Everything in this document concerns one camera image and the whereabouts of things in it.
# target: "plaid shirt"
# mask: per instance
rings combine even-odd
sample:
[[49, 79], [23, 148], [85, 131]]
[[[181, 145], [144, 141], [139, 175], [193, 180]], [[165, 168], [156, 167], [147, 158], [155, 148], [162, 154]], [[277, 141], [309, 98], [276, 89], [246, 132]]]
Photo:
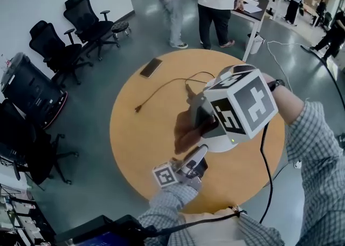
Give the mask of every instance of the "plaid shirt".
[[[297, 245], [345, 245], [345, 159], [325, 122], [320, 103], [306, 102], [289, 127], [286, 149], [289, 162], [302, 160], [305, 204]], [[197, 192], [189, 186], [171, 185], [150, 201], [151, 208], [139, 221], [144, 227], [154, 225], [158, 230], [184, 224], [178, 211], [196, 196]], [[284, 245], [276, 229], [263, 226], [245, 214], [240, 215], [238, 222], [247, 246]], [[195, 243], [188, 229], [184, 229], [169, 237], [148, 238], [146, 245], [194, 246]]]

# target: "blue screen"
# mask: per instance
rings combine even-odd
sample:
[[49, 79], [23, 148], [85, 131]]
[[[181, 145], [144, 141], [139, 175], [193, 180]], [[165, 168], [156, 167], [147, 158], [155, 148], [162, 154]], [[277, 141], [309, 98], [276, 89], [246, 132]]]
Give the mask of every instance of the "blue screen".
[[92, 239], [76, 244], [76, 246], [128, 246], [129, 242], [125, 238], [110, 231]]

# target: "white cable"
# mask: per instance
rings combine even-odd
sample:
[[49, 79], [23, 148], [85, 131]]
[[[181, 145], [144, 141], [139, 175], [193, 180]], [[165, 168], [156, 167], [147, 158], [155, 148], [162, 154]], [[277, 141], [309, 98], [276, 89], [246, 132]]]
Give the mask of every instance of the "white cable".
[[283, 43], [277, 42], [277, 41], [270, 41], [270, 42], [267, 42], [268, 51], [269, 51], [270, 54], [273, 56], [274, 61], [275, 61], [275, 62], [277, 63], [277, 65], [280, 67], [280, 70], [281, 70], [282, 73], [284, 74], [285, 79], [286, 79], [286, 81], [287, 81], [287, 84], [289, 85], [290, 91], [292, 92], [292, 88], [291, 88], [291, 85], [290, 85], [290, 82], [289, 82], [289, 77], [285, 74], [284, 70], [282, 69], [282, 66], [278, 63], [277, 58], [275, 57], [275, 55], [274, 55], [274, 54], [272, 53], [272, 51], [270, 50], [270, 43], [277, 43], [277, 44], [280, 44], [280, 45], [299, 45], [299, 46], [304, 46], [305, 48], [308, 48], [308, 47], [305, 46], [305, 45], [302, 45], [302, 44], [298, 44], [298, 43], [283, 44]]

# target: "chair armrest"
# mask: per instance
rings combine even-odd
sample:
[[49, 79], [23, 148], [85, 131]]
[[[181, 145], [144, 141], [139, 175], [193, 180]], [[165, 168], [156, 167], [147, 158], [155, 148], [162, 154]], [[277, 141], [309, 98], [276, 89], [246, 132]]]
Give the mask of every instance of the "chair armrest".
[[64, 33], [64, 35], [68, 34], [68, 37], [69, 37], [69, 39], [70, 39], [72, 45], [74, 45], [74, 41], [73, 41], [73, 38], [72, 38], [71, 33], [72, 33], [74, 30], [75, 30], [75, 29], [72, 28], [72, 29], [70, 29], [70, 30], [67, 30], [67, 31]]
[[104, 15], [104, 19], [106, 20], [106, 22], [108, 21], [108, 17], [107, 17], [107, 14], [110, 12], [110, 10], [104, 10], [101, 12], [101, 14]]
[[48, 63], [51, 59], [52, 59], [51, 57], [44, 58], [44, 59], [43, 59], [43, 62]]
[[72, 28], [72, 29], [70, 29], [70, 30], [67, 30], [67, 31], [64, 33], [64, 35], [69, 34], [69, 33], [72, 33], [74, 30], [75, 30], [74, 28]]
[[16, 176], [17, 180], [19, 181], [20, 180], [20, 174], [19, 174], [17, 162], [15, 162], [15, 161], [13, 162], [13, 169], [15, 171], [15, 176]]

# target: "smartphone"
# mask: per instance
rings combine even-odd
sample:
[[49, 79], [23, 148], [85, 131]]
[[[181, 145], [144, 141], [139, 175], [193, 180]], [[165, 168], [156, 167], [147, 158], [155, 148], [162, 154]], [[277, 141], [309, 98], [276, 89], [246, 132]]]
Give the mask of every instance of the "smartphone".
[[150, 78], [151, 75], [157, 70], [157, 68], [162, 63], [162, 60], [159, 60], [157, 58], [153, 58], [146, 67], [141, 71], [140, 75], [146, 78]]

